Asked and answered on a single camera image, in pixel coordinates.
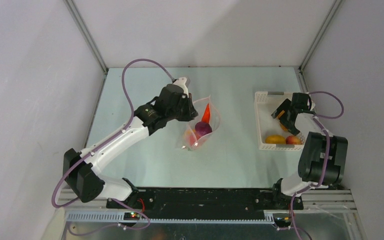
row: white plastic basket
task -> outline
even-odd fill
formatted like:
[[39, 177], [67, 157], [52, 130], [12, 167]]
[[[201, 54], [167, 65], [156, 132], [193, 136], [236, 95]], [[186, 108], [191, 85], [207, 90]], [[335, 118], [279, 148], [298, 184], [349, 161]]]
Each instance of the white plastic basket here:
[[272, 118], [272, 113], [285, 99], [292, 99], [292, 92], [257, 91], [254, 99], [255, 120], [257, 126], [258, 148], [260, 150], [300, 151], [306, 142], [309, 132], [320, 133], [317, 125], [312, 121], [311, 115], [301, 113], [296, 117], [295, 127], [300, 131], [297, 135], [302, 144], [268, 144], [264, 143], [270, 135], [291, 136], [282, 130], [279, 120]]

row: light blue tabletop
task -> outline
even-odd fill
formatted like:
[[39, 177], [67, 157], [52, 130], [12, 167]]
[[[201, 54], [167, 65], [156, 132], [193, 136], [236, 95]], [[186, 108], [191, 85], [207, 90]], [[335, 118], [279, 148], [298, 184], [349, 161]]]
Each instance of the light blue tabletop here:
[[[136, 143], [103, 171], [137, 187], [270, 188], [297, 171], [300, 151], [259, 150], [254, 112], [257, 91], [299, 92], [293, 67], [174, 67], [191, 80], [198, 100], [211, 95], [221, 125], [196, 151], [180, 149], [185, 122], [171, 121]], [[125, 123], [130, 109], [121, 85], [122, 68], [110, 68], [88, 139], [92, 145]], [[126, 88], [135, 109], [171, 83], [160, 68], [129, 68]]]

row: gray wall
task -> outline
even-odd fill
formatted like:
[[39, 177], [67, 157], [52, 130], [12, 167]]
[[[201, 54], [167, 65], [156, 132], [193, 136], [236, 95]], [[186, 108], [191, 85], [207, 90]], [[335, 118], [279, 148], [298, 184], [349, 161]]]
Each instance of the gray wall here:
[[[78, 0], [105, 63], [300, 64], [334, 0]], [[135, 67], [152, 66], [138, 62]]]
[[[384, 1], [347, 0], [304, 72], [310, 90], [343, 100], [345, 114], [325, 125], [348, 138], [343, 183], [368, 239], [384, 239]], [[316, 97], [320, 112], [338, 105]]]
[[0, 0], [0, 239], [40, 239], [102, 80], [63, 1]]

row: clear plastic bag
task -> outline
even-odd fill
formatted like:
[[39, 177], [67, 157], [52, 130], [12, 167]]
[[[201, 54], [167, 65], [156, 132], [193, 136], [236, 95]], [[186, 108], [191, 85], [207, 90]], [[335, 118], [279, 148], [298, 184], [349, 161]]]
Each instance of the clear plastic bag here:
[[[203, 114], [206, 110], [207, 104], [209, 104], [210, 119], [209, 125], [211, 126], [212, 132], [203, 136], [199, 136], [195, 132], [195, 125], [202, 120]], [[201, 147], [211, 135], [213, 135], [219, 128], [222, 116], [220, 115], [217, 108], [211, 102], [210, 97], [202, 98], [193, 102], [193, 106], [198, 112], [198, 116], [194, 120], [189, 121], [186, 124], [186, 130], [183, 133], [183, 149], [189, 149], [190, 151], [196, 150]]]

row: red apple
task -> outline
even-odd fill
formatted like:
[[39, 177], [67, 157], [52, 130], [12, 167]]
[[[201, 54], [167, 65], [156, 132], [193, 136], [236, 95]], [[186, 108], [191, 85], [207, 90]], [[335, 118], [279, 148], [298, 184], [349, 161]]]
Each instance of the red apple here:
[[286, 138], [286, 144], [301, 145], [301, 139], [297, 136], [288, 136]]

